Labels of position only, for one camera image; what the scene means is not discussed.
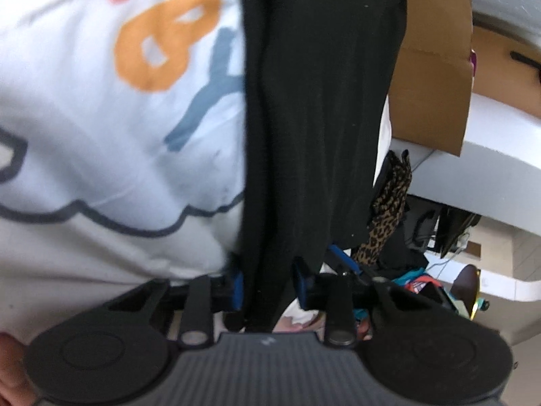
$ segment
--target gray outline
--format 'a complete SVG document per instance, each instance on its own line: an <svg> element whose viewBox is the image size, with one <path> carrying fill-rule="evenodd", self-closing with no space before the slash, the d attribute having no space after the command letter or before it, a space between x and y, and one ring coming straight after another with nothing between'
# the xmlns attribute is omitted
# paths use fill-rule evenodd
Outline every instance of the gray outline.
<svg viewBox="0 0 541 406"><path fill-rule="evenodd" d="M28 143L2 127L0 127L0 143L13 150L13 157L10 164L0 169L0 183L6 183L16 177L21 170L26 151L28 150Z"/></svg>
<svg viewBox="0 0 541 406"><path fill-rule="evenodd" d="M0 203L0 218L5 218L7 220L27 224L53 224L64 223L75 215L82 214L85 217L94 221L94 223L99 224L100 226L103 226L107 229L113 230L117 233L145 238L160 238L162 236L170 235L179 230L185 222L186 217L188 216L210 218L216 214L224 214L226 212L229 212L233 207L239 204L243 200L243 198L244 191L237 195L231 203L220 206L215 211L197 209L189 204L183 209L182 213L179 216L179 219L175 223L173 223L169 227L159 230L134 229L122 225L100 214L98 211L89 207L82 200L72 201L63 208L46 214L30 214L26 212L19 212L17 210L9 209Z"/></svg>

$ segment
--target brown cardboard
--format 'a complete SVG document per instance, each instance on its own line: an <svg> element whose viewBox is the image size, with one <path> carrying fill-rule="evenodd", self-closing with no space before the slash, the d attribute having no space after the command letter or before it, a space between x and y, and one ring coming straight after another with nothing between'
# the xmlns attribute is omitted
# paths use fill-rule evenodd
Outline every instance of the brown cardboard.
<svg viewBox="0 0 541 406"><path fill-rule="evenodd" d="M468 255L472 255L481 259L481 244L478 244L477 242L468 241L468 243L466 244L466 249L464 250L464 253L467 253Z"/></svg>
<svg viewBox="0 0 541 406"><path fill-rule="evenodd" d="M541 63L541 52L480 27L473 29L472 44L477 54L473 91L541 118L539 71L509 55L516 51Z"/></svg>
<svg viewBox="0 0 541 406"><path fill-rule="evenodd" d="M460 155L470 107L471 0L408 0L389 93L393 137Z"/></svg>

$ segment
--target ribbed gray pad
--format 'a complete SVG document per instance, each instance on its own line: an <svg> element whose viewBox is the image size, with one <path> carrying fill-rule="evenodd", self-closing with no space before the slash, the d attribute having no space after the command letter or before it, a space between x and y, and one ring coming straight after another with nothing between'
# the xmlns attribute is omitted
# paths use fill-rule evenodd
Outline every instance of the ribbed gray pad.
<svg viewBox="0 0 541 406"><path fill-rule="evenodd" d="M353 352L328 349L313 333L223 334L213 348L184 353L158 388L126 404L420 406L376 382Z"/></svg>

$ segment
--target leopard print fabric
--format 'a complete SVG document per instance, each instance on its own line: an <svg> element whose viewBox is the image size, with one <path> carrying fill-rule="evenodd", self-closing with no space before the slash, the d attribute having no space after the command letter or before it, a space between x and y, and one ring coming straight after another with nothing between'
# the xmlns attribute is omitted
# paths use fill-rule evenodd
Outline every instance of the leopard print fabric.
<svg viewBox="0 0 541 406"><path fill-rule="evenodd" d="M389 151L387 157L391 167L380 194L372 202L373 217L368 225L369 240L352 252L357 263L367 266L377 263L385 242L402 219L412 179L408 151L402 153L402 160L393 151Z"/></svg>

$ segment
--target black strap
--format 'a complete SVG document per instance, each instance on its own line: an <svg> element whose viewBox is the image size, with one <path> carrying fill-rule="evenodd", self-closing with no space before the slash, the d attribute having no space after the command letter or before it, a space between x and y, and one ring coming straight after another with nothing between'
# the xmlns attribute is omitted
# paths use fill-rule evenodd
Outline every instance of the black strap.
<svg viewBox="0 0 541 406"><path fill-rule="evenodd" d="M510 52L509 55L511 56L511 59L513 59L514 61L517 61L522 64L526 64L530 67L533 67L537 71L539 71L539 83L541 83L541 63L534 61L533 59L528 58L527 56L524 56L522 53L518 53L515 51Z"/></svg>
<svg viewBox="0 0 541 406"><path fill-rule="evenodd" d="M381 112L405 0L243 0L247 330L269 331L329 244L367 238Z"/></svg>

